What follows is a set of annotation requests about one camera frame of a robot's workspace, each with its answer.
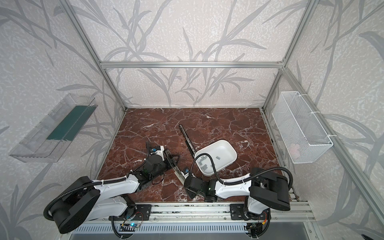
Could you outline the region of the beige stapler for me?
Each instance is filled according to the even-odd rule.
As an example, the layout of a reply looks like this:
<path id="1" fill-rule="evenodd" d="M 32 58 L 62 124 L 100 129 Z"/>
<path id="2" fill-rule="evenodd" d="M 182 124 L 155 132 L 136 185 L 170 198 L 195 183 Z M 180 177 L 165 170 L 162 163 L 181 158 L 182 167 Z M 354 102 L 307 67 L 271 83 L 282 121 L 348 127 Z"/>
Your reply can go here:
<path id="1" fill-rule="evenodd" d="M 175 172 L 175 175 L 177 176 L 177 178 L 179 179 L 179 181 L 181 182 L 181 184 L 183 185 L 186 178 L 184 176 L 184 174 L 180 171 L 180 169 L 178 168 L 178 166 L 175 166 L 173 168 L 174 172 Z"/>

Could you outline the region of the black stapler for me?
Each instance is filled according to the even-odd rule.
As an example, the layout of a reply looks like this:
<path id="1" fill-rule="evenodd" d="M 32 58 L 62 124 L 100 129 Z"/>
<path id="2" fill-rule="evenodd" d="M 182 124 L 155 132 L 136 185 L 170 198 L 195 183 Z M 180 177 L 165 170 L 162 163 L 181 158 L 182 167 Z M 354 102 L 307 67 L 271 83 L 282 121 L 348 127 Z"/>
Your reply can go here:
<path id="1" fill-rule="evenodd" d="M 164 156 L 165 156 L 165 162 L 166 162 L 167 168 L 169 170 L 178 166 L 178 162 L 181 157 L 179 154 L 174 155 L 170 152 L 169 149 L 165 149 Z"/>
<path id="2" fill-rule="evenodd" d="M 183 125 L 179 125 L 179 128 L 180 128 L 180 130 L 181 130 L 183 136 L 185 137 L 185 139 L 186 139 L 186 145 L 187 145 L 187 147 L 188 147 L 188 149 L 189 149 L 189 151 L 190 151 L 192 157 L 194 158 L 194 157 L 195 157 L 195 154 L 196 154 L 197 151 L 196 151 L 196 149 L 195 149 L 195 147 L 194 147 L 192 141 L 190 140 L 190 138 L 189 138 L 187 132 L 185 131 Z"/>

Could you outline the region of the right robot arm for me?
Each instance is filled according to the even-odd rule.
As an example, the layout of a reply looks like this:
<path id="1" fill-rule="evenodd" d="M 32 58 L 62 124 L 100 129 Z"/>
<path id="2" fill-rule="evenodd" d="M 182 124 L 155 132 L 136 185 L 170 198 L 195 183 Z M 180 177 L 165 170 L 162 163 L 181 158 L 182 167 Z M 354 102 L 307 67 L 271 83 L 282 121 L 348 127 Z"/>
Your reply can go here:
<path id="1" fill-rule="evenodd" d="M 293 175 L 283 167 L 267 170 L 253 168 L 250 174 L 225 180 L 218 178 L 204 181 L 189 175 L 184 182 L 184 188 L 191 199 L 201 196 L 206 202 L 216 202 L 218 199 L 245 196 L 242 213 L 245 220 L 266 215 L 268 209 L 290 211 L 289 190 L 292 185 Z"/>

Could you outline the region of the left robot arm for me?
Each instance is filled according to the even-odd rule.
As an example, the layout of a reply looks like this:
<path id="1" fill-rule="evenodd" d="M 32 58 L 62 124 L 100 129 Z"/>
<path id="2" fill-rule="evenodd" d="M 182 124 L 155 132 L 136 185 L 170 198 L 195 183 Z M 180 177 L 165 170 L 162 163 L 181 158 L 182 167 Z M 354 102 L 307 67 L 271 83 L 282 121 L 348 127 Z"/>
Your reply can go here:
<path id="1" fill-rule="evenodd" d="M 153 180 L 177 166 L 180 155 L 166 150 L 163 157 L 150 155 L 128 175 L 109 180 L 77 179 L 45 207 L 43 216 L 54 221 L 61 234 L 69 233 L 84 222 L 104 217 L 121 217 L 135 206 L 129 195 L 153 185 Z"/>

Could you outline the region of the white oval tray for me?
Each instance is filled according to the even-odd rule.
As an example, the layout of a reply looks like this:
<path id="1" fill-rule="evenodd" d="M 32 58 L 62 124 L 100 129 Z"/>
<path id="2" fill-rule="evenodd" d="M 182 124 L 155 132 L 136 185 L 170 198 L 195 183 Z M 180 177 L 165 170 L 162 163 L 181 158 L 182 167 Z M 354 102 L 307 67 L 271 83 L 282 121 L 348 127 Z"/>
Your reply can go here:
<path id="1" fill-rule="evenodd" d="M 218 140 L 197 151 L 195 158 L 201 154 L 209 154 L 212 157 L 217 172 L 228 167 L 237 159 L 236 150 L 226 140 Z M 209 157 L 201 156 L 197 158 L 196 163 L 204 176 L 211 177 L 215 174 Z"/>

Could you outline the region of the aluminium front rail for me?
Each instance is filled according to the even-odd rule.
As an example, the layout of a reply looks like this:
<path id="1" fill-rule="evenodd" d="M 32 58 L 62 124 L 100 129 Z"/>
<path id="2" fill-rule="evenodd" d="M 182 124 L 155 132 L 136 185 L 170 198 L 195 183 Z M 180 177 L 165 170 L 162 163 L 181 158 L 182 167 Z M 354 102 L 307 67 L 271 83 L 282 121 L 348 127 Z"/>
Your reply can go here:
<path id="1" fill-rule="evenodd" d="M 243 207 L 231 208 L 232 202 L 174 202 L 151 203 L 149 210 L 140 208 L 134 220 L 144 223 L 251 223 L 264 222 L 314 222 L 315 216 L 307 202 L 291 202 L 290 211 L 271 210 L 260 217 L 246 217 Z"/>

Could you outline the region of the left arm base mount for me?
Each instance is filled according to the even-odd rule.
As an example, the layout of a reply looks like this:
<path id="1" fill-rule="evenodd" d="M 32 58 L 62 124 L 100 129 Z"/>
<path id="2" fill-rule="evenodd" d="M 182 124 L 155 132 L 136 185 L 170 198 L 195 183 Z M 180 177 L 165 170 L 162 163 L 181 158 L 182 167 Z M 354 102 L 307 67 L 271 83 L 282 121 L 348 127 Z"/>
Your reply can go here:
<path id="1" fill-rule="evenodd" d="M 152 205 L 128 205 L 127 209 L 117 217 L 114 217 L 115 221 L 148 221 L 150 218 Z"/>

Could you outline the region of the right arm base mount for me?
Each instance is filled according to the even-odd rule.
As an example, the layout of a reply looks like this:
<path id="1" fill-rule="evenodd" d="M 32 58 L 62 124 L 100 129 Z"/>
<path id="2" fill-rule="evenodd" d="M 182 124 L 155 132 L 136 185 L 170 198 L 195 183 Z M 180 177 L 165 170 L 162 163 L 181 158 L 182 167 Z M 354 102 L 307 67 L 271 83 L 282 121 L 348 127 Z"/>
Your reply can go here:
<path id="1" fill-rule="evenodd" d="M 261 214 L 255 214 L 248 211 L 244 204 L 230 204 L 231 220 L 242 221 L 269 221 L 270 209 L 265 209 Z"/>

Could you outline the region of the clear plastic wall bin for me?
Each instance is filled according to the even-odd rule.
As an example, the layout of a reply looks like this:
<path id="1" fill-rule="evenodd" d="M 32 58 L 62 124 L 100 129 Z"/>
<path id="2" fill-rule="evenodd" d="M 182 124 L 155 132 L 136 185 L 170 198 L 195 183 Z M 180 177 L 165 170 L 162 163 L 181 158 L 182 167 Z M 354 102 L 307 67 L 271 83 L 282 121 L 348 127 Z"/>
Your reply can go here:
<path id="1" fill-rule="evenodd" d="M 24 163 L 56 163 L 98 105 L 94 97 L 67 94 L 10 152 Z"/>

